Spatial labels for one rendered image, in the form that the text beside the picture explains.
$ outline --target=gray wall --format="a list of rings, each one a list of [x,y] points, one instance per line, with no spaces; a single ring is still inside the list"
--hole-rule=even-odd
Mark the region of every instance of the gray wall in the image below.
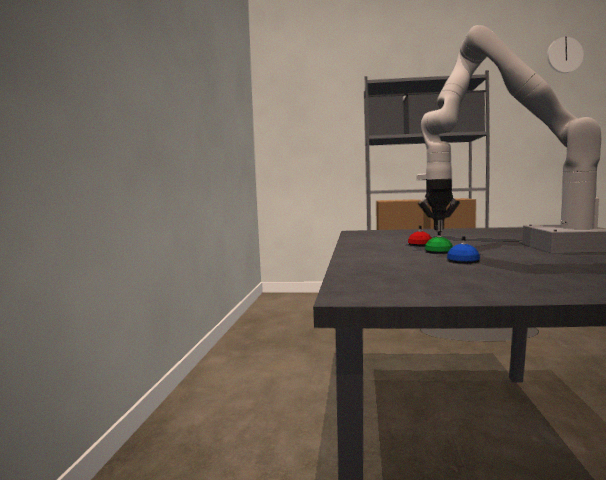
[[[606,226],[606,0],[250,1],[261,273],[265,282],[323,279],[341,230],[366,228],[364,77],[449,75],[470,27],[493,29],[576,116],[602,127],[600,226]],[[575,37],[575,72],[547,48]],[[490,71],[490,226],[558,223],[565,148]],[[474,143],[484,161],[484,142]],[[372,188],[425,188],[425,147],[374,147]],[[454,182],[467,183],[467,145],[453,145]],[[474,171],[482,173],[479,162]],[[482,176],[475,177],[481,186]],[[403,198],[377,196],[377,199]],[[477,194],[477,225],[484,197]]]
[[[247,0],[0,1],[0,479],[53,479],[260,282]]]

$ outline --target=black table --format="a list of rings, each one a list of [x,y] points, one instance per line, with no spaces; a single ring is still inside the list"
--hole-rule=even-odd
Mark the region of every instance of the black table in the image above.
[[[450,229],[481,254],[456,264],[410,233],[341,232],[314,304],[314,327],[336,330],[341,480],[363,478],[364,328],[512,328],[509,377],[522,382],[528,327],[606,326],[606,254],[535,250],[521,228]]]

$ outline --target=green dome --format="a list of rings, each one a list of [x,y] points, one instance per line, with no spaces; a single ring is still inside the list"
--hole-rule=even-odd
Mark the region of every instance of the green dome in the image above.
[[[452,242],[443,237],[432,237],[425,244],[425,251],[430,253],[447,253],[452,248]]]

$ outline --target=cardboard box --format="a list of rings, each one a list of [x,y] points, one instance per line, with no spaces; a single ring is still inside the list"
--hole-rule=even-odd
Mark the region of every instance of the cardboard box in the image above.
[[[476,228],[476,199],[457,198],[459,206],[445,219],[445,228]],[[377,230],[417,230],[433,228],[434,220],[421,207],[421,200],[377,200]]]

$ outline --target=wall clock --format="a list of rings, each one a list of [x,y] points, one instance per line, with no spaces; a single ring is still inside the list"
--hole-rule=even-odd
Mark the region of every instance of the wall clock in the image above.
[[[583,47],[575,38],[557,38],[548,47],[547,57],[555,70],[572,72],[583,62]]]

